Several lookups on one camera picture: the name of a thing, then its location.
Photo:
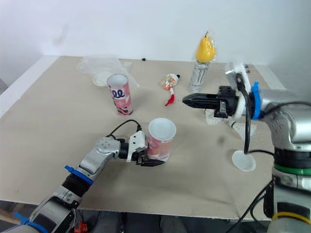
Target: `wire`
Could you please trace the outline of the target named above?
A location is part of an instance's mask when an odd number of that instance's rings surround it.
[[[94,231],[94,229],[95,229],[95,227],[96,227],[96,225],[97,225],[97,222],[98,222],[98,219],[99,219],[99,216],[101,215],[101,211],[99,211],[98,212],[98,214],[97,214],[97,217],[96,217],[96,220],[95,220],[95,223],[93,224],[93,228],[92,228],[92,231],[91,232],[93,232]]]
[[[116,137],[114,135],[110,135],[110,137],[112,137],[113,139],[117,140]]]
[[[118,125],[118,126],[117,126],[110,134],[108,134],[106,137],[112,136],[112,134],[113,134],[115,131],[117,131],[122,125],[124,125],[124,124],[126,124],[127,122],[130,122],[130,121],[135,122],[135,123],[137,124],[137,128],[140,128],[140,124],[139,124],[137,121],[135,121],[135,120],[133,120],[133,119],[129,119],[129,120],[126,120],[125,122],[123,122],[122,124]]]
[[[246,113],[246,123],[245,123],[245,143],[244,143],[244,154],[248,153],[249,144],[250,144],[250,135],[251,135],[251,100],[247,94],[245,88],[241,89],[241,93],[245,99],[245,113]]]
[[[258,223],[260,226],[266,228],[266,226],[263,225],[262,223],[260,223],[260,222],[257,220],[257,218],[255,218],[255,216],[254,216],[254,208],[256,207],[256,205],[257,205],[263,198],[264,198],[264,195],[263,195],[261,198],[259,198],[258,201],[253,205],[253,207],[252,207],[251,210],[250,210],[250,214],[251,214],[253,220],[254,220],[256,223]]]
[[[72,209],[73,210],[73,213],[74,213],[74,219],[73,219],[73,225],[71,227],[74,228],[74,226],[76,225],[76,220],[77,220],[77,213],[76,213],[76,209]]]
[[[283,107],[285,105],[290,105],[290,104],[301,104],[301,105],[306,105],[311,107],[311,102],[306,102],[306,101],[292,101],[292,102],[286,102],[286,103],[281,103],[273,108],[271,108],[270,110],[268,110],[265,115],[268,115],[272,112],[274,112],[275,110],[279,109],[280,107]]]
[[[248,151],[248,154],[256,153],[256,152],[266,153],[266,154],[269,154],[269,155],[274,156],[274,153],[272,153],[272,152],[270,152],[270,151],[267,151],[267,150],[249,150],[249,151]]]
[[[268,186],[270,186],[273,183],[273,180],[271,180],[255,197],[255,199],[253,200],[253,202],[249,205],[249,207],[246,209],[246,211],[244,212],[244,214],[239,218],[239,220],[232,226],[230,227],[230,229],[228,231],[226,231],[226,233],[230,232],[233,228],[235,228],[237,225],[239,225],[239,223],[245,218],[245,216],[247,215],[247,213],[251,210],[251,208],[253,207],[253,205],[258,201],[259,197],[264,193],[264,191],[266,191],[266,189],[268,188]]]
[[[78,213],[79,213],[79,215],[80,215],[80,217],[81,217],[81,220],[84,222],[83,212],[81,213],[80,210],[78,210]]]

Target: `yellow ring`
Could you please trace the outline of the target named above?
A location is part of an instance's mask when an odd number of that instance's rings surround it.
[[[278,212],[275,215],[273,215],[272,220],[276,219],[277,217],[295,217],[311,225],[310,219],[291,212]]]

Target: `white plastic cup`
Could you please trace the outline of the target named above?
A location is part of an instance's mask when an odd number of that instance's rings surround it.
[[[148,158],[167,161],[176,134],[175,124],[166,118],[156,118],[149,123],[148,130]]]

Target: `green ring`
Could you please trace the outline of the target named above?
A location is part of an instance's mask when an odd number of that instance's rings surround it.
[[[311,168],[291,168],[291,167],[285,167],[285,166],[280,166],[277,164],[274,164],[274,168],[277,170],[291,173],[291,174],[296,174],[296,175],[311,175]]]

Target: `yellow pear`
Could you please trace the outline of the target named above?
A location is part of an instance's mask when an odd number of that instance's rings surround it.
[[[216,54],[216,49],[213,46],[210,37],[205,35],[199,44],[198,50],[196,51],[196,59],[198,62],[206,63],[210,62]]]

